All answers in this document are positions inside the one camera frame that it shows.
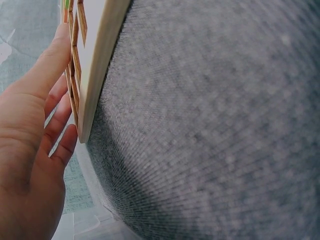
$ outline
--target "green object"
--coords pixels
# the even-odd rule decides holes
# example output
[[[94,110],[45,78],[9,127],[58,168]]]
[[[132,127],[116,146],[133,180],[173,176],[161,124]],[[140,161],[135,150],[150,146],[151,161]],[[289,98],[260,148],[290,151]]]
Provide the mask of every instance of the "green object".
[[[65,8],[66,8],[66,9],[69,8],[69,0],[65,0]]]

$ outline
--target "gray fabric cushion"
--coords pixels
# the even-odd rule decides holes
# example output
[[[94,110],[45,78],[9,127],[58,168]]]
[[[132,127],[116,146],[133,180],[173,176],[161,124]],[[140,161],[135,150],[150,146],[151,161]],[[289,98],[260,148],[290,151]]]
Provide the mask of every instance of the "gray fabric cushion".
[[[87,144],[146,239],[319,239],[320,3],[135,0]]]

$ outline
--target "wooden frame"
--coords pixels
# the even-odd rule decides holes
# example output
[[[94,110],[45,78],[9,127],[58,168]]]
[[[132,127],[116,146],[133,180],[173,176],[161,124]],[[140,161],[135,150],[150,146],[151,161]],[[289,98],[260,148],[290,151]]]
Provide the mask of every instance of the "wooden frame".
[[[69,23],[72,47],[65,75],[79,141],[86,143],[130,0],[67,0],[67,6],[62,1],[61,20]]]

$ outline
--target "hand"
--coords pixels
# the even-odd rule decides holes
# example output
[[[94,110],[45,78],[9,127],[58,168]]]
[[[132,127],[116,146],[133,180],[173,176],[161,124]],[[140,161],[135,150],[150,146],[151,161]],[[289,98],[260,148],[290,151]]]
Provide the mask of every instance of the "hand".
[[[49,154],[71,114],[61,76],[70,54],[69,27],[62,24],[34,67],[0,96],[0,239],[51,239],[58,226],[64,170],[77,142],[73,124]]]

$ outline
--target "gray fabric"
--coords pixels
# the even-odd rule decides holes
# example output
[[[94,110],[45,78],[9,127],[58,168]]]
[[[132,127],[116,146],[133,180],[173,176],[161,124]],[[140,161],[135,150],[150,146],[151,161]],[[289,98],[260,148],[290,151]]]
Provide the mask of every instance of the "gray fabric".
[[[105,206],[146,239],[319,239],[319,13],[133,1],[87,144]]]

